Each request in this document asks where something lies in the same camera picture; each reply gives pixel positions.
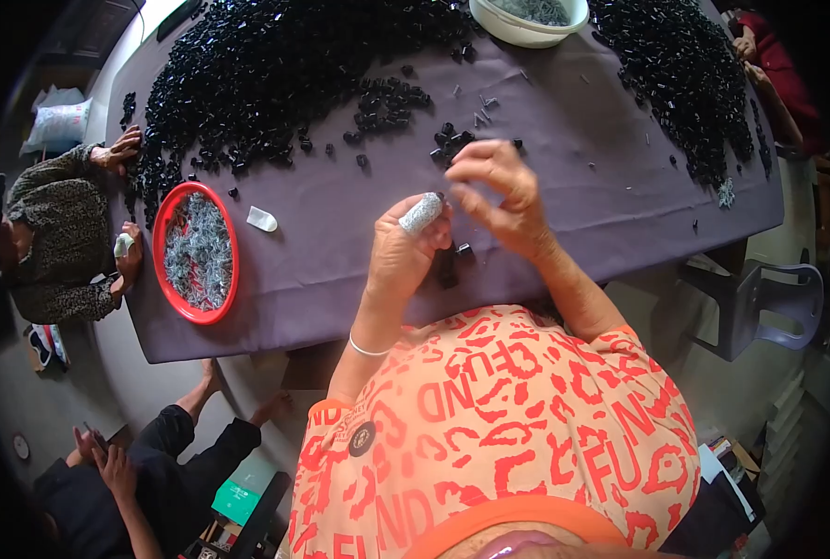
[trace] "patterned shirt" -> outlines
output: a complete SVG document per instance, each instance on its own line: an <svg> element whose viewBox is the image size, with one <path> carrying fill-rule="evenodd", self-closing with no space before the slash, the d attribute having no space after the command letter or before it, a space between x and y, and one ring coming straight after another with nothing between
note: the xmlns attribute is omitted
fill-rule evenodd
<svg viewBox="0 0 830 559"><path fill-rule="evenodd" d="M9 192L7 217L33 231L29 252L7 278L20 314L35 324L97 320L119 307L111 296L114 271L108 197L89 162L94 145L80 145L20 174Z"/></svg>
<svg viewBox="0 0 830 559"><path fill-rule="evenodd" d="M417 334L353 407L310 409L292 557L433 559L517 520L656 549L688 512L694 426L629 327L587 343L499 305Z"/></svg>

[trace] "orange shirt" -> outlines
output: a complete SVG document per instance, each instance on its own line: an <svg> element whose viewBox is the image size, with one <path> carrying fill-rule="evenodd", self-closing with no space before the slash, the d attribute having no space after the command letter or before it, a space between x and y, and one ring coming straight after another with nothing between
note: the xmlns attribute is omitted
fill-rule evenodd
<svg viewBox="0 0 830 559"><path fill-rule="evenodd" d="M523 307L482 307L398 343L352 408L312 407L289 548L433 558L534 520L656 549L699 480L689 410L633 330L587 343Z"/></svg>

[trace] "leg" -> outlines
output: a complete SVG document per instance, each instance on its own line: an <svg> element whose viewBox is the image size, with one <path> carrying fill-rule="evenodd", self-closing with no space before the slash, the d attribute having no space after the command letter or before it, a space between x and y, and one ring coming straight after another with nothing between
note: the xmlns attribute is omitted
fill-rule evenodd
<svg viewBox="0 0 830 559"><path fill-rule="evenodd" d="M133 445L147 446L173 458L194 440L197 418L208 398L222 388L213 360L204 360L204 378L175 404L166 406L139 434Z"/></svg>
<svg viewBox="0 0 830 559"><path fill-rule="evenodd" d="M235 419L217 441L203 453L195 454L184 466L185 486L202 503L210 506L217 490L238 464L260 444L260 431L266 421L291 407L288 393L280 391L258 408L247 421Z"/></svg>

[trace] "leopard print top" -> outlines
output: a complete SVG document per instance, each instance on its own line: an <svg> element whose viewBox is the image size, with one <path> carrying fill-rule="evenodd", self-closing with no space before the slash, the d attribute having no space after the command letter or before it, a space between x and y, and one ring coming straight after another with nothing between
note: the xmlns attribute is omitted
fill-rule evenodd
<svg viewBox="0 0 830 559"><path fill-rule="evenodd" d="M111 296L115 269L108 198L84 144L20 174L9 192L7 217L33 230L29 253L10 277L20 314L35 324L97 320L119 307Z"/></svg>

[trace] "black badge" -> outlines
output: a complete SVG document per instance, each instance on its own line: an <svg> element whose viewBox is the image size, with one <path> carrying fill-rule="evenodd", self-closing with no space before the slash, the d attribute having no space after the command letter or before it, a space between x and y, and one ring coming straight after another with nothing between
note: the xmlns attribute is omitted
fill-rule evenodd
<svg viewBox="0 0 830 559"><path fill-rule="evenodd" d="M371 444L375 441L375 423L373 421L366 421L350 439L350 455L354 458L359 458L366 453Z"/></svg>

